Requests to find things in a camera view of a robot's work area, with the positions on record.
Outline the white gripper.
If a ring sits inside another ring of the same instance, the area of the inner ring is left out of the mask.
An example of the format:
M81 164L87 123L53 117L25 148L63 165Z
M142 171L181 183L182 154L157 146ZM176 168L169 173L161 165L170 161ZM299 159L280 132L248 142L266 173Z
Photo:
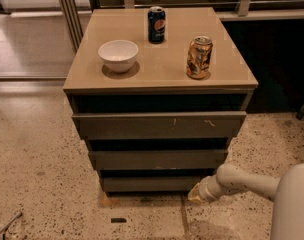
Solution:
M201 204L204 201L211 203L221 196L222 191L216 176L207 176L190 190L188 200L197 204Z

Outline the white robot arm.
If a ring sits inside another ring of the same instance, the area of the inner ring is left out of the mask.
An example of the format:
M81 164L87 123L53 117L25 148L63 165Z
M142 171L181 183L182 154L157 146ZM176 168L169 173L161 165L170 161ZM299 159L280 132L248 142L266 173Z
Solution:
M211 203L246 191L273 202L271 240L304 240L304 163L294 165L281 178L250 174L223 164L214 175L198 182L188 199Z

